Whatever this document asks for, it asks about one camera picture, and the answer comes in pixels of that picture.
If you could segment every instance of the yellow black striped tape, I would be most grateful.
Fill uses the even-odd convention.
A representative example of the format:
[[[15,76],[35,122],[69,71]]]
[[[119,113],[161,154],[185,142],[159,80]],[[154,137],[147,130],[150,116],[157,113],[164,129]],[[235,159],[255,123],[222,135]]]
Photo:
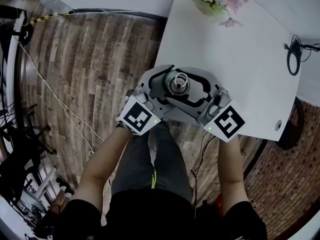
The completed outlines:
[[[43,17],[41,17],[41,18],[37,18],[37,19],[35,19],[35,20],[32,20],[32,21],[30,21],[29,23],[30,23],[31,25],[33,25],[33,24],[35,24],[35,23],[37,23],[37,22],[41,22],[41,21],[43,21],[43,20],[49,20],[50,18],[53,18],[53,17],[68,16],[68,15],[71,15],[71,14],[73,14],[73,13],[56,13],[56,12],[55,12],[55,13],[52,13],[52,14],[43,16]]]

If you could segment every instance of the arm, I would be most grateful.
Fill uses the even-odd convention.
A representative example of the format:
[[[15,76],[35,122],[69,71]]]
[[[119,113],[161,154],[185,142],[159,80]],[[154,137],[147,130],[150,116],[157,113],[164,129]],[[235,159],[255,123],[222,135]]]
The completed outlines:
[[[226,143],[220,140],[218,173],[221,186],[222,212],[237,203],[249,201],[244,183],[243,161],[238,136]]]
[[[87,201],[100,213],[102,212],[104,186],[132,136],[122,127],[117,127],[109,135],[85,165],[80,184],[72,197],[73,200]]]

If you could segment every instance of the gray pants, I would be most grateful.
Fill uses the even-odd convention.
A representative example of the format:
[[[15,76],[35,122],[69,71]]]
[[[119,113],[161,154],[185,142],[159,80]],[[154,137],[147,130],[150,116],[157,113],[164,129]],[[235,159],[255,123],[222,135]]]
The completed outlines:
[[[129,141],[119,162],[111,193],[126,190],[150,189],[156,170],[155,189],[165,190],[192,202],[193,190],[180,148],[172,137],[168,125],[159,123],[154,128],[156,157],[151,163],[148,145],[149,132]]]

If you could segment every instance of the wire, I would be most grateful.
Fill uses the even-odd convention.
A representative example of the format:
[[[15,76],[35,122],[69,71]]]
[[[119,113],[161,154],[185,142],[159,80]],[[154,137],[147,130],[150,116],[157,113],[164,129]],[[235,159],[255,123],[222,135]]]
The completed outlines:
[[[90,156],[93,155],[94,151],[92,146],[90,145],[89,141],[86,139],[86,137],[83,135],[83,133],[79,130],[79,128],[77,127],[76,123],[73,121],[73,119],[71,118],[71,116],[68,114],[67,110],[68,109],[75,117],[77,117],[80,121],[82,121],[86,126],[88,126],[92,132],[94,132],[94,134],[100,138],[101,140],[104,141],[104,139],[102,137],[100,137],[96,131],[88,124],[86,123],[81,117],[79,117],[77,114],[75,114],[65,103],[63,103],[62,100],[60,100],[58,98],[58,96],[55,94],[55,92],[52,90],[52,88],[50,87],[50,85],[48,84],[48,82],[43,78],[43,76],[41,75],[41,73],[39,72],[37,66],[35,65],[33,59],[31,58],[31,56],[29,55],[29,53],[26,51],[26,49],[22,46],[21,42],[18,41],[18,44],[20,45],[20,47],[23,49],[23,51],[25,52],[25,54],[28,56],[29,60],[31,61],[34,70],[36,71],[36,73],[38,74],[38,76],[42,79],[42,81],[45,83],[45,85],[49,88],[49,90],[52,92],[53,96],[58,100],[58,102],[60,103],[60,105],[62,106],[64,112],[66,113],[66,115],[69,117],[69,119],[71,120],[72,124],[74,125],[74,127],[77,129],[77,131],[81,134],[81,136],[83,137],[83,139],[85,140],[85,142],[88,144],[89,148],[90,148]]]
[[[202,150],[202,144],[204,142],[204,139],[206,137],[206,135],[208,134],[209,132],[207,131],[205,135],[203,135],[202,137],[202,140],[201,140],[201,145],[200,145],[200,151],[199,151],[199,155],[201,154],[201,160],[200,160],[200,163],[199,163],[199,166],[195,169],[195,170],[190,170],[192,172],[192,175],[194,177],[194,180],[195,180],[195,187],[194,187],[194,205],[193,205],[193,209],[194,209],[194,217],[196,217],[196,206],[197,206],[197,199],[198,199],[198,188],[197,188],[197,183],[198,183],[198,178],[197,178],[197,175],[198,175],[198,172],[200,170],[200,167],[201,165],[203,164],[204,162],[204,155],[206,153],[206,150],[207,150],[207,147],[209,145],[209,143],[216,137],[216,136],[213,136],[207,143],[206,145],[204,146],[203,150]]]
[[[185,86],[187,85],[187,83],[188,83],[188,76],[187,76],[187,74],[182,73],[182,72],[179,72],[178,74],[175,75],[175,78],[174,78],[174,84],[175,84],[175,87],[176,87],[176,88],[178,88],[178,87],[177,87],[177,85],[178,85],[178,84],[177,84],[177,78],[178,78],[178,76],[180,76],[180,75],[185,76],[185,82],[184,82],[183,85],[181,85],[180,88],[185,87]]]
[[[55,18],[55,17],[60,17],[60,16],[74,16],[74,15],[87,15],[87,14],[115,14],[115,13],[139,13],[139,10],[118,10],[118,11],[89,11],[89,12],[75,12],[72,13],[73,11],[69,11],[68,13],[55,13],[55,14],[51,14],[49,16],[46,16],[45,18],[42,17],[43,19],[40,18],[39,21],[43,21],[43,20],[49,20],[51,18]],[[29,23],[22,25],[22,26],[27,26],[29,24],[34,24],[38,22],[37,20],[32,20]]]
[[[302,44],[300,38],[296,34],[294,34],[291,38],[290,47],[288,47],[288,45],[285,45],[284,48],[288,50],[286,62],[287,62],[287,67],[288,67],[289,73],[292,76],[296,76],[300,70],[301,62],[306,62],[310,58],[312,51],[314,51],[316,53],[320,52],[320,43],[315,43],[314,45]],[[305,60],[301,60],[301,57],[304,53],[304,50],[310,51],[310,53]],[[291,67],[290,67],[290,58],[291,58],[292,54],[296,58],[295,72],[292,72]]]

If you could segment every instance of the white cable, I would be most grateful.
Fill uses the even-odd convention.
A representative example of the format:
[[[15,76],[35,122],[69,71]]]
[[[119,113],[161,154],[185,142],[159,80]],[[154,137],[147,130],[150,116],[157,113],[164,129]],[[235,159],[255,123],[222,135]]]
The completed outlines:
[[[187,83],[188,83],[188,76],[187,76],[185,73],[182,73],[182,72],[179,72],[178,74],[176,74],[175,79],[174,79],[175,87],[177,87],[177,78],[178,78],[179,75],[185,76],[185,82],[184,82],[184,84],[181,86],[181,88],[183,88],[183,87],[185,87],[185,86],[187,85]]]
[[[35,65],[33,59],[31,58],[31,56],[29,55],[29,53],[26,51],[26,49],[21,45],[21,43],[17,40],[18,44],[20,45],[20,47],[23,49],[23,51],[25,52],[25,54],[28,56],[29,60],[31,61],[34,70],[36,71],[36,73],[39,75],[39,77],[43,80],[43,82],[46,84],[46,86],[49,88],[49,90],[52,92],[53,96],[58,100],[58,102],[60,103],[60,105],[62,106],[64,112],[66,113],[66,115],[69,117],[69,119],[72,121],[74,127],[78,130],[78,132],[81,134],[81,136],[83,137],[83,139],[86,141],[86,143],[89,145],[90,147],[90,156],[93,155],[94,151],[89,143],[89,141],[86,139],[86,137],[83,135],[83,133],[79,130],[79,128],[77,127],[76,123],[73,121],[73,119],[71,118],[71,116],[68,114],[67,110],[65,109],[65,107],[74,115],[76,116],[79,120],[81,120],[85,125],[87,125],[94,133],[95,135],[97,135],[101,140],[104,141],[104,139],[102,137],[100,137],[96,131],[89,125],[87,124],[82,118],[80,118],[77,114],[75,114],[66,104],[64,104],[62,102],[62,100],[60,100],[58,98],[58,96],[55,94],[55,92],[52,90],[52,88],[50,87],[50,85],[48,84],[48,82],[43,78],[43,76],[41,75],[41,73],[39,72],[37,66]]]
[[[76,12],[66,16],[72,15],[86,15],[86,14],[116,14],[116,13],[140,13],[139,10],[118,10],[118,11],[88,11],[88,12]]]

